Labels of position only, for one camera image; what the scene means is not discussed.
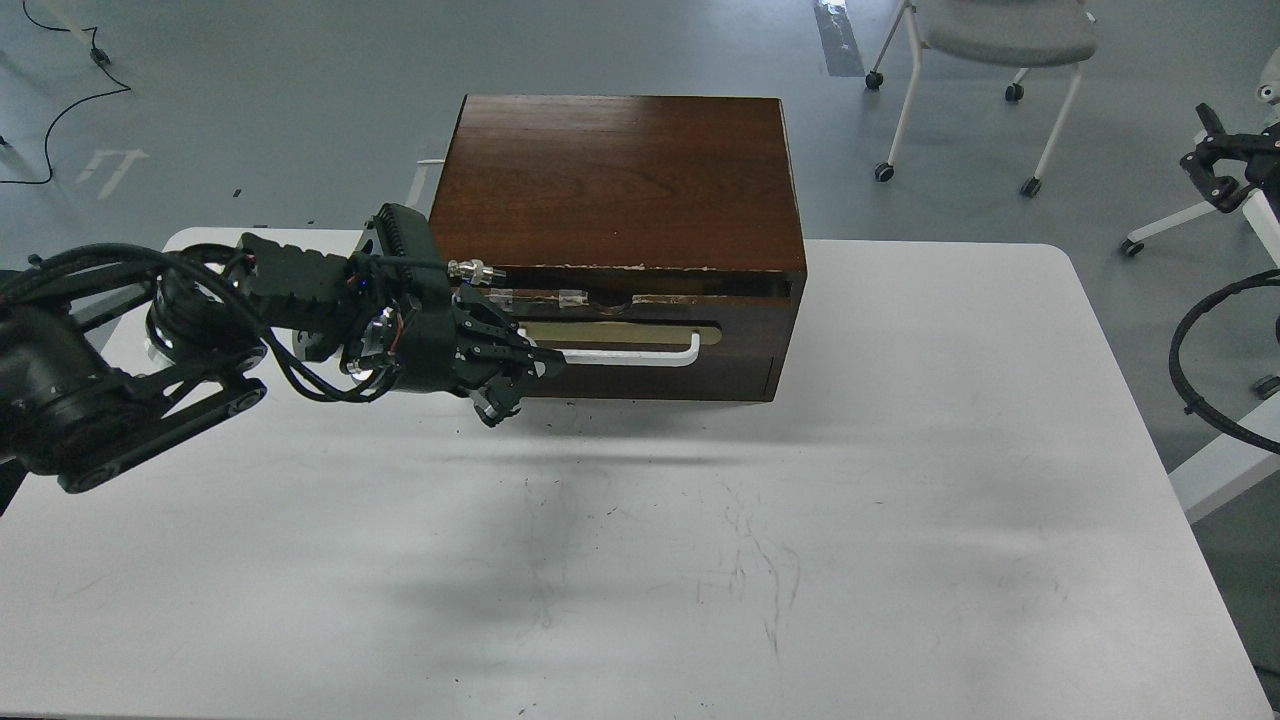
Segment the box lid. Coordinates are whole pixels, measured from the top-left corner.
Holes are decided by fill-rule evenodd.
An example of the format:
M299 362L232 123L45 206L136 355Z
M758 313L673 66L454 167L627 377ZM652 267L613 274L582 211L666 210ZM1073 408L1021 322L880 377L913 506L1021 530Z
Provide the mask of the box lid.
M500 266L805 268L776 99L470 95L431 228Z

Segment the metal connector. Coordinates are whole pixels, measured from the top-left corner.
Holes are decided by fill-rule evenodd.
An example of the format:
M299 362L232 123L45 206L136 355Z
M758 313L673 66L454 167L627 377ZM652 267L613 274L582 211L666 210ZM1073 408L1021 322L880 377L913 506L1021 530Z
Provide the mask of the metal connector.
M476 286L502 284L507 273L485 265L483 260L449 260L449 277Z

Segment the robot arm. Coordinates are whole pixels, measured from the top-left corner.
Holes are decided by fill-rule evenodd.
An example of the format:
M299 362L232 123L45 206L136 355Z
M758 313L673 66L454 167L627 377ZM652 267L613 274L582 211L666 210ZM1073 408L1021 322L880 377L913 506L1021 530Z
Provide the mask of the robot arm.
M1274 200L1280 186L1280 123L1260 135L1231 135L1208 105L1201 102L1196 113L1206 136L1179 164L1201 196L1222 213L1234 211L1253 190L1261 190L1268 200ZM1216 174L1213 165L1220 160L1244 163L1245 184L1230 176Z
M86 246L0 275L0 514L27 473L84 492L248 410L266 386L244 373L268 352L310 400L444 391L471 397L489 427L563 369L559 352L532 346L472 287L502 273L440 260L420 213L384 205L366 231L349 258L246 233L238 247L178 254ZM451 277L463 282L453 288ZM70 314L74 300L125 288L92 318ZM170 365L134 377L84 333L147 302L147 333ZM273 328L294 331L293 350ZM339 352L358 380L348 389L303 363ZM183 405L202 383L219 389Z

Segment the drawer front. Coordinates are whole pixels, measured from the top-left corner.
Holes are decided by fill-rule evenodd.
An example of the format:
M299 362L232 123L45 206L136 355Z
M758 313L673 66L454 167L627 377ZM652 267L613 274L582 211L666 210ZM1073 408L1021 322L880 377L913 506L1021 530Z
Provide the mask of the drawer front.
M495 300L557 350L669 354L699 331L698 356L685 366L573 364L532 393L549 397L772 400L795 322L787 297L635 296L623 307L518 292Z

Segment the chair leg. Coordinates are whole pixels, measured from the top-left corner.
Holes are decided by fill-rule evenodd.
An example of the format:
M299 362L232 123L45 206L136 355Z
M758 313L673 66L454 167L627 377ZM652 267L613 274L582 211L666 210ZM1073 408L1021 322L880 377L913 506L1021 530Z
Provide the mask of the chair leg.
M893 40L893 33L897 32L899 23L902 22L902 13L906 12L906 6L911 4L911 0L902 0L897 4L897 13L893 14L893 24L888 28L888 35L884 36L884 44L881 45L879 55L876 55L876 64L872 65L872 72L879 70L881 61L884 60L884 53L888 50L888 41Z
M1151 236L1162 233L1183 223L1189 223L1196 218L1208 215L1213 210L1216 210L1216 208L1208 202L1197 202L1196 205L1192 205L1185 210L1179 210L1167 218L1161 218L1155 223L1142 225L1125 236L1124 242L1120 243L1120 252L1133 258L1134 255L1142 252L1143 247L1147 247L1146 240Z
M906 33L911 40L911 81L906 85L906 99L902 101L902 114L897 117L897 129L893 131L893 143L890 145L888 158L876 167L876 179L881 182L893 177L893 160L902 146L902 136L906 133L906 120L911 117L911 101L915 100L915 87L920 81L920 67L923 65L924 46L920 45L920 28L915 23L915 9L906 17Z
M1142 242L1153 234L1162 233L1170 228L1176 228L1183 223L1189 223L1196 218L1208 215L1215 208L1208 202L1197 202L1185 210L1179 210L1167 218L1156 220L1155 223L1142 225L1140 228L1130 232L1125 237L1133 242Z
M1080 88L1080 64L1075 63L1071 72L1071 86L1066 90L1066 100L1062 101L1062 109L1057 111L1057 120L1053 122L1053 129L1048 133L1048 142L1044 143L1044 152L1041 154L1039 163L1036 164L1036 172L1032 177L1023 183L1021 193L1027 197L1034 197L1039 192L1041 178L1044 177L1044 167L1048 165L1048 159L1053 154L1053 147L1057 145L1057 136L1062 132L1062 124L1066 122L1066 114L1071 110L1071 104L1075 101L1075 92Z
M1021 68L1018 70L1018 74L1014 76L1014 82L1009 83L1009 87L1005 88L1005 102L1018 102L1023 99L1021 82L1029 72L1032 72L1030 68Z

